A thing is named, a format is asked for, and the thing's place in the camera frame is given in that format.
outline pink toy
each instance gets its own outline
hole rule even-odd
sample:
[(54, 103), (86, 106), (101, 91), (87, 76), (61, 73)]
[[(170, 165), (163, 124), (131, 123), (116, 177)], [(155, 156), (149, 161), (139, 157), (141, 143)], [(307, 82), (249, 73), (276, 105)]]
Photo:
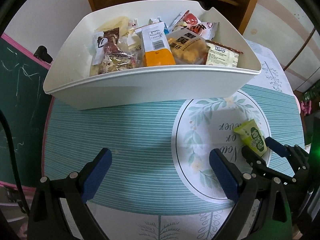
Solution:
[(301, 110), (303, 111), (304, 116), (311, 113), (311, 100), (303, 103), (301, 101)]

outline chalk marks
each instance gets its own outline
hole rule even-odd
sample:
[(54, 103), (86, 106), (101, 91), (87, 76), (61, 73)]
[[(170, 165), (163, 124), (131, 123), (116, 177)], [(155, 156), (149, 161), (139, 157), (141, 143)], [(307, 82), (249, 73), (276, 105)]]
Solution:
[(17, 56), (17, 53), (16, 53), (16, 52), (12, 51), (12, 50), (9, 49), (8, 47), (7, 47), (7, 49), (8, 49), (9, 51), (11, 51), (12, 53), (16, 54), (16, 56)]
[(24, 69), (24, 66), (28, 66), (27, 64), (23, 64), (20, 68), (19, 68), (19, 71), (18, 71), (18, 80), (17, 80), (17, 92), (16, 92), (16, 96), (18, 96), (18, 89), (19, 89), (19, 76), (20, 76), (20, 70), (23, 70), (23, 74), (28, 77), (30, 80), (31, 79), (31, 76), (34, 76), (34, 75), (39, 75), (39, 78), (40, 78), (40, 74), (37, 72), (37, 73), (33, 73), (31, 75), (28, 74), (28, 72)]
[(35, 111), (36, 111), (36, 109), (37, 109), (37, 106), (38, 106), (38, 103), (39, 103), (39, 99), (40, 99), (40, 97), (41, 97), (41, 94), (39, 94), (39, 89), (40, 89), (40, 76), (39, 76), (39, 83), (38, 83), (38, 92), (37, 92), (36, 107), (35, 107), (35, 109), (34, 109), (33, 112), (32, 112), (32, 116), (31, 116), (29, 125), (31, 124), (31, 121), (32, 121), (32, 119), (33, 119), (33, 116), (35, 115)]
[(1, 64), (2, 64), (2, 66), (4, 67), (4, 69), (7, 70), (7, 71), (12, 71), (12, 70), (14, 70), (14, 68), (17, 66), (17, 65), (16, 65), (12, 70), (9, 70), (9, 69), (7, 69), (7, 67), (4, 65), (4, 63), (3, 63), (2, 60), (1, 60)]
[(18, 150), (19, 150), (19, 145), (21, 145), (21, 146), (22, 146), (22, 145), (24, 145), (24, 142), (22, 142), (22, 143), (18, 143), (18, 144), (17, 144), (17, 148), (16, 148), (16, 149), (14, 149), (16, 152), (18, 152)]

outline white plastic bin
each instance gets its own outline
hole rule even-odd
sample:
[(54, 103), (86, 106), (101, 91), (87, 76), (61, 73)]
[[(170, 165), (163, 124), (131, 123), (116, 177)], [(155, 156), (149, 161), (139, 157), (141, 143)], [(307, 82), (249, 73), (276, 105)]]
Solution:
[[(144, 67), (89, 77), (92, 34), (119, 16), (139, 26), (161, 17), (168, 26), (190, 10), (204, 22), (220, 22), (216, 42), (243, 52), (238, 68), (207, 65)], [(69, 35), (44, 81), (44, 92), (77, 109), (177, 99), (228, 97), (261, 72), (261, 64), (241, 34), (215, 8), (196, 1), (146, 0), (115, 5), (85, 16)]]

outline blue gripper pad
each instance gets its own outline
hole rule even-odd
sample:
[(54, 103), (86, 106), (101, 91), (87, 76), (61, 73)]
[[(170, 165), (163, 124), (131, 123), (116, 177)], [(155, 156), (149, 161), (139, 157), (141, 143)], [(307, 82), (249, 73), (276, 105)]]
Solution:
[(226, 194), (228, 199), (233, 200), (236, 204), (239, 200), (239, 184), (237, 180), (234, 178), (232, 173), (230, 172), (229, 168), (227, 167), (228, 161), (224, 157), (224, 155), (220, 152), (219, 149), (213, 149), (209, 155), (209, 163), (214, 172), (217, 176), (218, 181)]
[(95, 166), (83, 182), (83, 190), (81, 194), (83, 203), (93, 199), (94, 195), (98, 191), (98, 188), (100, 187), (100, 184), (112, 163), (111, 151), (107, 148), (103, 148), (93, 163)]
[(287, 148), (282, 145), (281, 143), (277, 142), (271, 137), (267, 137), (264, 140), (266, 142), (266, 146), (269, 147), (271, 150), (273, 150), (276, 154), (278, 154), (280, 157), (287, 157), (289, 156), (289, 152)]

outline white wall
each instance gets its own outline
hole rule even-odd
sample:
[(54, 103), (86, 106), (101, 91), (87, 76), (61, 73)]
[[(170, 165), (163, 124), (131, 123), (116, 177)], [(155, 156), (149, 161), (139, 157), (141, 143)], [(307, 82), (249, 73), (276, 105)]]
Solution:
[(88, 0), (27, 0), (5, 34), (32, 53), (45, 46), (54, 59), (78, 22), (90, 12)]
[[(303, 46), (313, 27), (295, 0), (258, 0), (243, 36), (271, 49), (284, 67)], [(301, 92), (320, 79), (317, 31), (285, 74), (292, 90)]]

